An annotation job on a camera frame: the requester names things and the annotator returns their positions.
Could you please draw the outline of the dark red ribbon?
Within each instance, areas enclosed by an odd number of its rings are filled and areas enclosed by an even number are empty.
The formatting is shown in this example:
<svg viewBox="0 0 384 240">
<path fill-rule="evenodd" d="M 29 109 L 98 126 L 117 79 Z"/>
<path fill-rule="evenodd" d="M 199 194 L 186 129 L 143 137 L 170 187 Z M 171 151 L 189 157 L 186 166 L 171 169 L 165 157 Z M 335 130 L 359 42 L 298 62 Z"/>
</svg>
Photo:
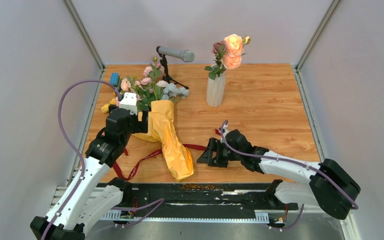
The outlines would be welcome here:
<svg viewBox="0 0 384 240">
<path fill-rule="evenodd" d="M 209 128 L 181 128 L 176 131 L 181 143 L 206 146 L 209 138 L 218 138 L 215 127 Z M 131 183 L 175 183 L 177 180 L 169 171 L 166 160 L 160 153 L 154 152 L 161 149 L 161 143 L 149 142 L 133 136 L 126 147 L 128 155 L 123 154 L 116 163 L 124 177 L 131 172 L 135 175 L 129 181 Z M 202 150 L 190 149 L 194 174 L 182 180 L 184 183 L 204 183 L 215 180 L 216 170 L 205 164 L 198 164 L 196 160 L 203 153 Z"/>
</svg>

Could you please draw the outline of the yellow flower bouquet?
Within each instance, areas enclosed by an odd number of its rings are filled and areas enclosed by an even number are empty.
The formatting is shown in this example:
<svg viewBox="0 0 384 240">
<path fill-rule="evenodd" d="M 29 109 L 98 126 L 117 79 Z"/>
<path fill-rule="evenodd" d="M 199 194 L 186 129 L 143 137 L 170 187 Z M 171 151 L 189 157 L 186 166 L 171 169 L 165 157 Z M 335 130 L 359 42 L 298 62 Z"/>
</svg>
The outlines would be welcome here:
<svg viewBox="0 0 384 240">
<path fill-rule="evenodd" d="M 148 142 L 160 142 L 163 157 L 171 175 L 184 180 L 195 172 L 190 151 L 180 142 L 175 130 L 175 103 L 189 96 L 185 87 L 163 80 L 165 67 L 157 57 L 143 70 L 143 77 L 126 76 L 117 90 L 136 95 L 138 111 L 148 110 L 148 132 L 135 136 Z"/>
</svg>

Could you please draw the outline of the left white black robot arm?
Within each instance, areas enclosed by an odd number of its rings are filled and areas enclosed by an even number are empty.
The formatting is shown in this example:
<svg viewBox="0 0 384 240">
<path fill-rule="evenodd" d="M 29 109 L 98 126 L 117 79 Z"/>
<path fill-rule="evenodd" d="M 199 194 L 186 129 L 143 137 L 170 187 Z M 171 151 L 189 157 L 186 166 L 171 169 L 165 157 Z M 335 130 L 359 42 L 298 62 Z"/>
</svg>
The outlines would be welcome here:
<svg viewBox="0 0 384 240">
<path fill-rule="evenodd" d="M 133 201 L 131 184 L 114 178 L 94 200 L 95 187 L 113 167 L 132 134 L 148 132 L 149 112 L 141 117 L 128 109 L 110 111 L 96 138 L 89 144 L 79 172 L 46 216 L 36 216 L 30 229 L 38 240 L 84 240 L 91 228 L 112 207 L 129 206 Z"/>
</svg>

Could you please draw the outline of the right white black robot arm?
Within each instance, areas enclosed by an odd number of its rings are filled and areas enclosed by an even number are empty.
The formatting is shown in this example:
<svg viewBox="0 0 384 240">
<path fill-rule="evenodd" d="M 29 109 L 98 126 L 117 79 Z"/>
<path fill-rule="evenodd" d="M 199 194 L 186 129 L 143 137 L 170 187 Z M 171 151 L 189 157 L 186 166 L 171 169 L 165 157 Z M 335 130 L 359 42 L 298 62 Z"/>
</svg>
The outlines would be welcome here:
<svg viewBox="0 0 384 240">
<path fill-rule="evenodd" d="M 237 129 L 223 129 L 219 135 L 220 139 L 209 139 L 197 163 L 226 168 L 230 161 L 239 161 L 251 172 L 292 180 L 273 183 L 273 190 L 265 195 L 270 208 L 290 203 L 312 205 L 339 220 L 359 208 L 356 198 L 361 187 L 335 160 L 312 162 L 287 157 L 252 145 Z"/>
</svg>

